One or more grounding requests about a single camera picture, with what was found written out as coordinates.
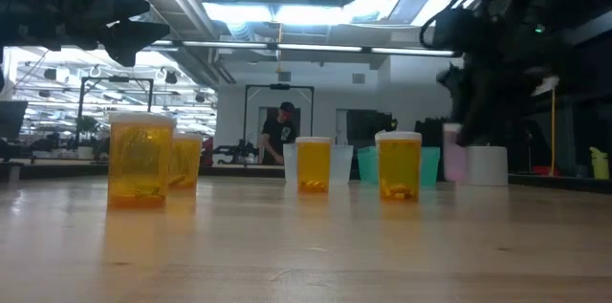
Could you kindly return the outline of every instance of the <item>pink plastic cup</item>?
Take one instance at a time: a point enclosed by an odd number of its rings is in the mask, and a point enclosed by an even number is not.
[[[457,145],[461,124],[446,123],[444,137],[444,175],[447,181],[462,182],[466,178],[468,153],[466,148]]]

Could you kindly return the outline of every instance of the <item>black t-shirt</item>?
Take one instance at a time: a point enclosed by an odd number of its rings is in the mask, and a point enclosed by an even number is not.
[[[268,119],[264,123],[263,135],[270,135],[270,145],[278,155],[283,155],[283,144],[293,143],[295,141],[295,128],[290,121],[284,123],[278,122],[277,119]],[[278,164],[268,150],[264,151],[263,164]]]

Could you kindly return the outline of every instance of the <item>table surface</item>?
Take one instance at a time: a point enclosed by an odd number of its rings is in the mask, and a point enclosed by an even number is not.
[[[165,211],[107,212],[104,178],[25,182],[0,190],[0,301],[610,302],[612,197],[201,178]]]

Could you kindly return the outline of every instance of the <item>blue plastic cup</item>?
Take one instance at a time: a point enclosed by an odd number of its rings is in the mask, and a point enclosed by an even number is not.
[[[361,180],[369,184],[377,184],[379,182],[379,158],[376,146],[359,149],[357,158],[360,165]]]
[[[438,181],[440,148],[421,148],[421,187],[435,187]]]

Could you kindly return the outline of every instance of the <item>person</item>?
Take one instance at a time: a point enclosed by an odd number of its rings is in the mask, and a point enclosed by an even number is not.
[[[276,119],[268,119],[264,123],[260,145],[264,147],[262,164],[284,164],[283,144],[293,143],[296,133],[291,114],[294,111],[291,102],[283,102],[278,109]]]

